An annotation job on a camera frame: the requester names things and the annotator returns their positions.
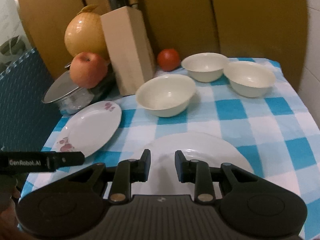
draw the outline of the blue and white tablecloth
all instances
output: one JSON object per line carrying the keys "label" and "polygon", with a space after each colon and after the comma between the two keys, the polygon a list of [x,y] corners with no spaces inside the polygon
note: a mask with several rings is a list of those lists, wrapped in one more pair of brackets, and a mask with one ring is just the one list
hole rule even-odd
{"label": "blue and white tablecloth", "polygon": [[[164,135],[200,131],[220,137],[249,161],[254,173],[298,195],[306,202],[308,218],[301,232],[305,239],[320,234],[320,131],[308,109],[283,77],[277,62],[261,58],[235,58],[262,63],[276,75],[265,98],[244,98],[231,90],[225,76],[199,83],[197,94],[181,114],[151,116],[135,95],[109,96],[122,108],[122,119],[111,140],[89,156],[83,166],[60,168],[56,173],[30,174],[22,195],[96,162],[116,166],[132,152]],[[187,74],[182,68],[172,73]],[[69,117],[59,121],[44,145],[50,151]]]}

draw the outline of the red tomato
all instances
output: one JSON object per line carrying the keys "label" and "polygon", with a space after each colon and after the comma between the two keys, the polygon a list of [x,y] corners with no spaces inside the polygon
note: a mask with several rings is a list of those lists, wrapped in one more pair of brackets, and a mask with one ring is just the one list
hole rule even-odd
{"label": "red tomato", "polygon": [[180,56],[175,49],[164,49],[158,54],[157,63],[164,71],[172,71],[180,66]]}

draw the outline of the checkered tablecloth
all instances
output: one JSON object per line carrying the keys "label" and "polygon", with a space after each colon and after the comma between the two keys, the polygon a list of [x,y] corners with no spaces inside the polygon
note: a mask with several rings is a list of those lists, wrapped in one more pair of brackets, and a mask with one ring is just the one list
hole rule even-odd
{"label": "checkered tablecloth", "polygon": [[[283,77],[277,62],[235,58],[262,63],[276,75],[265,98],[244,98],[231,90],[226,77],[199,83],[197,94],[181,114],[161,118],[137,106],[135,96],[110,97],[122,108],[122,119],[111,140],[89,156],[83,166],[56,173],[30,174],[23,195],[96,162],[115,166],[132,152],[164,135],[200,131],[220,137],[249,161],[254,173],[300,195],[308,206],[301,232],[305,239],[320,234],[320,131],[297,93]],[[187,74],[182,68],[172,73]],[[50,151],[69,117],[64,116],[44,145]]]}

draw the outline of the red apple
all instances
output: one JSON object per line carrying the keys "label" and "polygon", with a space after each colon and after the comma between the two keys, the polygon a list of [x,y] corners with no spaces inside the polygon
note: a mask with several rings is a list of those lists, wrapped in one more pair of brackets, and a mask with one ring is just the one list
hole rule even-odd
{"label": "red apple", "polygon": [[81,52],[70,65],[70,77],[79,87],[93,88],[107,75],[108,62],[99,54]]}

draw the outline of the knife block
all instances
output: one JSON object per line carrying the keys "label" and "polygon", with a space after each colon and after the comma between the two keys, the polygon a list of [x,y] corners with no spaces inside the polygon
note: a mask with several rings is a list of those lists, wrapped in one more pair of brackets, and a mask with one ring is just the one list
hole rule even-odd
{"label": "knife block", "polygon": [[121,7],[101,15],[101,24],[120,94],[133,95],[155,72],[142,13]]}

